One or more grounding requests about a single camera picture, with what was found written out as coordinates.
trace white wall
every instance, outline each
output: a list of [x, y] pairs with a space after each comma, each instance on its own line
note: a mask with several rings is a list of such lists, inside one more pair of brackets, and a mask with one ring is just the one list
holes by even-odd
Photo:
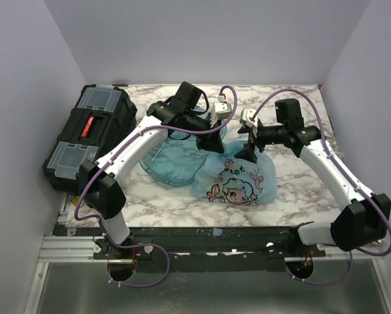
[[322, 83], [369, 0], [44, 0], [89, 82]]
[[0, 0], [0, 313], [22, 313], [60, 194], [41, 165], [85, 84], [41, 0]]
[[322, 94], [346, 163], [391, 198], [391, 0], [369, 4]]

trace blue plastic bag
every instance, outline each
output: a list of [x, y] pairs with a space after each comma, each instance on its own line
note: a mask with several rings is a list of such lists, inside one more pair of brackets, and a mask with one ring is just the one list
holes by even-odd
[[220, 203], [259, 205], [272, 203], [277, 195], [275, 167], [271, 158], [256, 155], [256, 164], [234, 156], [245, 142], [234, 141], [225, 146], [224, 154], [211, 152], [204, 166], [196, 173], [192, 194], [194, 197]]

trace white marble surface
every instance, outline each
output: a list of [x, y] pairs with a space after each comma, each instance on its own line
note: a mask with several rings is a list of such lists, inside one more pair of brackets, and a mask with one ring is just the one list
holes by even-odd
[[[221, 86], [197, 85], [203, 89], [212, 103]], [[274, 91], [291, 87], [305, 92], [316, 104], [320, 113], [325, 134], [333, 145], [333, 137], [318, 86], [234, 86], [238, 96], [238, 110], [228, 124], [224, 142], [232, 139], [246, 139], [247, 135], [238, 135], [239, 114], [242, 107], [258, 108], [260, 103]], [[124, 88], [138, 108], [137, 120], [145, 114], [148, 106], [158, 100], [165, 100], [175, 94], [178, 85], [129, 86]], [[233, 104], [230, 91], [226, 91]], [[299, 99], [305, 125], [317, 125], [309, 104], [294, 93], [281, 93], [271, 100], [261, 111], [260, 119], [264, 125], [276, 124], [274, 101], [287, 97]], [[156, 182], [147, 175], [138, 164], [124, 183], [127, 204], [123, 215], [129, 226], [289, 226], [305, 221], [329, 221], [339, 213], [336, 203], [311, 168], [296, 158], [291, 150], [279, 146], [269, 146], [266, 153], [273, 159], [277, 170], [278, 193], [274, 203], [262, 206], [230, 205], [209, 203], [191, 196], [191, 186], [175, 188]], [[66, 226], [93, 227], [95, 219], [78, 222], [73, 218], [73, 209], [69, 207]], [[81, 207], [80, 216], [90, 212]]]

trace cable tie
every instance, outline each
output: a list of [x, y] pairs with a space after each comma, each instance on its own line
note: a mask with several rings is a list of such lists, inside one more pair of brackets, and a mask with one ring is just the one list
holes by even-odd
[[334, 156], [336, 156], [336, 155], [335, 155], [335, 152], [333, 151], [333, 152], [331, 152], [330, 154], [327, 154], [327, 155], [326, 155], [326, 158], [327, 158], [327, 159], [330, 159], [331, 157], [334, 157]]

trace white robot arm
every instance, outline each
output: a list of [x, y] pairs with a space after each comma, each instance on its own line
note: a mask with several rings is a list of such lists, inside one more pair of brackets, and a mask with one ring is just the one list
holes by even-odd
[[235, 157], [256, 162], [255, 147], [262, 152], [266, 145], [283, 144], [312, 168], [341, 210], [333, 222], [311, 222], [293, 227], [289, 231], [291, 245], [336, 245], [351, 251], [386, 236], [386, 224], [363, 195], [371, 197], [388, 219], [391, 202], [386, 194], [375, 194], [363, 185], [335, 155], [327, 141], [324, 145], [320, 130], [316, 126], [304, 126], [296, 99], [276, 101], [275, 109], [277, 122], [281, 124], [277, 126], [262, 126], [260, 120], [254, 118], [253, 110], [243, 109], [240, 121], [243, 127], [239, 133], [249, 133], [249, 138]]
[[[86, 193], [85, 202], [97, 211], [104, 229], [115, 243], [123, 243], [130, 235], [122, 214], [126, 197], [119, 183], [124, 182], [129, 172], [145, 154], [167, 139], [171, 130], [165, 126], [200, 133], [217, 127], [222, 120], [230, 116], [232, 112], [230, 105], [226, 103], [223, 96], [219, 96], [219, 102], [212, 106], [208, 117], [200, 118], [198, 113], [194, 112], [194, 107], [202, 93], [195, 86], [183, 82], [169, 103], [158, 101], [152, 104], [140, 124], [117, 147], [95, 163], [86, 160], [80, 166], [81, 190], [85, 190], [90, 179], [98, 171], [101, 172]], [[196, 142], [199, 149], [224, 152], [219, 131], [198, 135]]]

